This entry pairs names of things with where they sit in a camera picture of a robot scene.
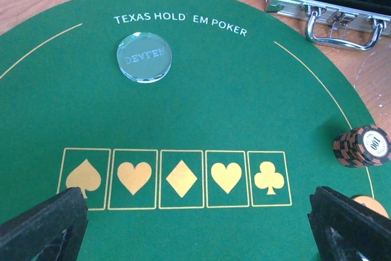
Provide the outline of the clear acrylic dealer button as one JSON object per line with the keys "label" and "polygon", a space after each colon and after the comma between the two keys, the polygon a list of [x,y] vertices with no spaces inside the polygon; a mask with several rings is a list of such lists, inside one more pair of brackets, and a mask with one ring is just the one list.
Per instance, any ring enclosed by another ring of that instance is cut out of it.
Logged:
{"label": "clear acrylic dealer button", "polygon": [[120,71],[137,83],[154,83],[164,78],[172,65],[172,50],[160,36],[135,32],[124,38],[117,48]]}

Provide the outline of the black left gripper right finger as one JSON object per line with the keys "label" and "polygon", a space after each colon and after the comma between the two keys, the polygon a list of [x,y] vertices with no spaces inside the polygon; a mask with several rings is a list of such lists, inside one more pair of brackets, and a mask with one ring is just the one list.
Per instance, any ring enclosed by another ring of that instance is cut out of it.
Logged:
{"label": "black left gripper right finger", "polygon": [[390,260],[390,219],[328,186],[317,187],[310,204],[321,260]]}

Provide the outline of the orange big blind button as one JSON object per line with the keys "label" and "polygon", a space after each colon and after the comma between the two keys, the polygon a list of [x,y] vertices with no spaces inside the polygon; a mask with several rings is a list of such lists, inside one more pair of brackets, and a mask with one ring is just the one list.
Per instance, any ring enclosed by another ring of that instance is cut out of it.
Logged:
{"label": "orange big blind button", "polygon": [[386,209],[383,207],[383,205],[378,202],[376,199],[370,197],[370,196],[353,196],[352,200],[360,203],[361,205],[375,211],[376,213],[379,213],[380,215],[383,215],[386,218],[389,218],[389,214],[387,213]]}

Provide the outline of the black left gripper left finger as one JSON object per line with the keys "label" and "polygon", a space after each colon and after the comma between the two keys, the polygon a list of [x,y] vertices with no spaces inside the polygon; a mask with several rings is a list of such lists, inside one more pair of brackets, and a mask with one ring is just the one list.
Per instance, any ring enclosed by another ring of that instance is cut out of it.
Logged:
{"label": "black left gripper left finger", "polygon": [[81,189],[68,188],[1,224],[1,260],[76,260],[87,228]]}

